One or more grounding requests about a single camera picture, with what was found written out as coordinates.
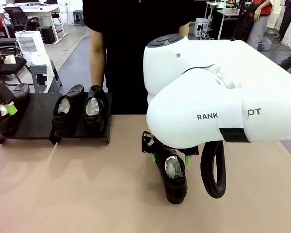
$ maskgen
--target floor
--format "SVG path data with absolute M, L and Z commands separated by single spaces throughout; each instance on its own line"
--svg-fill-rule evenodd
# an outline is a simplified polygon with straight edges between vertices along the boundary
M 72 86 L 79 83 L 83 84 L 85 90 L 87 90 L 91 85 L 88 66 L 88 32 L 85 27 L 67 25 L 65 28 L 69 35 L 59 44 L 45 44 L 47 54 L 53 60 L 58 70 L 59 77 L 62 80 L 62 93 L 66 93 Z M 194 39 L 193 29 L 194 27 L 191 26 L 189 35 L 190 39 Z M 274 43 L 269 51 L 262 51 L 261 53 L 276 64 L 280 64 L 283 59 L 290 55 L 291 50 L 276 41 L 274 35 L 266 34 L 265 36 L 274 41 Z M 32 77 L 26 69 L 23 69 L 19 73 L 19 77 L 24 83 L 32 83 Z M 8 81 L 8 83 L 17 83 L 17 80 Z M 283 142 L 283 144 L 291 153 L 291 141 Z

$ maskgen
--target black computer tower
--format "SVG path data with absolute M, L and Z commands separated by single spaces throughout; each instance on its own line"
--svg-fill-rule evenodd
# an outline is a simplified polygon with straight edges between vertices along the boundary
M 40 30 L 45 44 L 53 44 L 55 42 L 55 36 L 51 26 L 45 26 L 40 28 Z

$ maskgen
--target stool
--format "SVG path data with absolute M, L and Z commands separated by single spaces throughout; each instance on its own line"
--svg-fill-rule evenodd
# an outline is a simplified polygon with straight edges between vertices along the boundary
M 51 60 L 50 63 L 52 64 L 52 69 L 54 72 L 54 79 L 53 79 L 53 82 L 52 82 L 48 92 L 50 92 L 50 90 L 52 90 L 53 93 L 60 93 L 59 88 L 63 85 L 62 85 L 62 82 L 60 81 L 60 78 L 58 76 L 58 73 L 57 73 L 57 70 L 55 68 L 53 61 Z M 35 92 L 36 93 L 44 92 L 46 87 L 47 87 L 45 85 L 47 78 L 46 78 L 46 76 L 43 76 L 43 74 L 47 74 L 47 66 L 46 65 L 34 65 L 31 63 L 30 68 L 31 68 L 31 75 L 32 75 L 32 80 L 33 80 Z
M 83 11 L 75 10 L 73 12 L 74 26 L 85 26 L 83 19 Z

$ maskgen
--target brown table surface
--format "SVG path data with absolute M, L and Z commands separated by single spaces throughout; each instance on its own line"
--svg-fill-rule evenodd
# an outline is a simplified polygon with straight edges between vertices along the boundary
M 114 116 L 109 145 L 6 141 L 0 233 L 291 233 L 291 155 L 280 142 L 226 144 L 218 200 L 206 193 L 196 156 L 186 166 L 187 197 L 172 205 L 141 153 L 146 129 L 145 116 Z

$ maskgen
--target person in red shirt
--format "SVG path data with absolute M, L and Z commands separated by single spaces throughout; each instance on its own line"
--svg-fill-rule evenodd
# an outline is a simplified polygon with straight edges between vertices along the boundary
M 271 0 L 253 0 L 253 4 L 258 8 L 254 14 L 255 23 L 248 37 L 247 44 L 256 50 L 266 32 L 266 25 L 273 6 Z

